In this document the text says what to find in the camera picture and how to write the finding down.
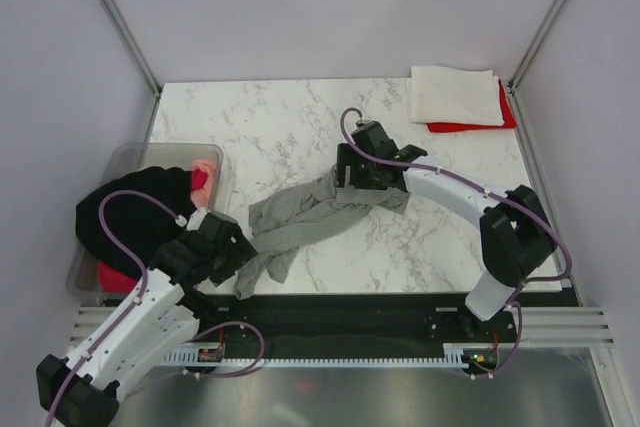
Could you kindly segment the grey t shirt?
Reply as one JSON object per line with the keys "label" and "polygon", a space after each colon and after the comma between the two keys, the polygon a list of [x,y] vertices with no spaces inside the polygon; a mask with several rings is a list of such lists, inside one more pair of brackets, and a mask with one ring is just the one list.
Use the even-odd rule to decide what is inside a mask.
{"label": "grey t shirt", "polygon": [[234,293],[240,300],[254,294],[263,273],[284,282],[299,250],[338,236],[380,207],[392,213],[406,211],[409,194],[392,187],[387,190],[341,189],[337,167],[323,176],[280,190],[249,207],[252,246],[257,256],[237,274]]}

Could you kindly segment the clear plastic bin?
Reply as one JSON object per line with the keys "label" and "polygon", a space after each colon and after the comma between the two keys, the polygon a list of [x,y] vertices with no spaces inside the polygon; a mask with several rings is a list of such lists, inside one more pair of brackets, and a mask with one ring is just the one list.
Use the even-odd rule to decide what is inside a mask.
{"label": "clear plastic bin", "polygon": [[[147,167],[179,167],[190,170],[192,162],[208,159],[216,164],[214,189],[209,208],[216,207],[217,186],[220,183],[224,153],[214,144],[197,143],[126,143],[119,146],[112,154],[107,165],[102,183],[108,183],[131,172]],[[98,280],[98,261],[83,246],[76,252],[69,274],[67,288],[83,302],[93,302],[102,298],[122,298],[121,294],[103,293]]]}

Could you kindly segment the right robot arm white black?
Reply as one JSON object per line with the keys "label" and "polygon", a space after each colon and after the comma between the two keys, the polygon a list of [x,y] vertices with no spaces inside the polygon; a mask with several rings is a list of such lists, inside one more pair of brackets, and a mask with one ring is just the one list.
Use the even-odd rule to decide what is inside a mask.
{"label": "right robot arm white black", "polygon": [[512,190],[480,184],[443,168],[426,150],[399,148],[377,121],[362,121],[337,147],[337,190],[353,196],[393,189],[429,199],[476,227],[484,272],[465,299],[458,328],[467,339],[483,339],[494,316],[557,248],[537,194],[520,185]]}

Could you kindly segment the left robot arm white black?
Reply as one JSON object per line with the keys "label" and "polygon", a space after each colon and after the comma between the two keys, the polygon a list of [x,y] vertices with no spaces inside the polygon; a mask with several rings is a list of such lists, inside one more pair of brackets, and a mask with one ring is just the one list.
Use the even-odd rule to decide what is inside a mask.
{"label": "left robot arm white black", "polygon": [[196,210],[184,231],[164,244],[133,290],[65,357],[36,368],[46,425],[107,426],[141,379],[182,344],[228,327],[205,279],[228,279],[256,251],[229,216]]}

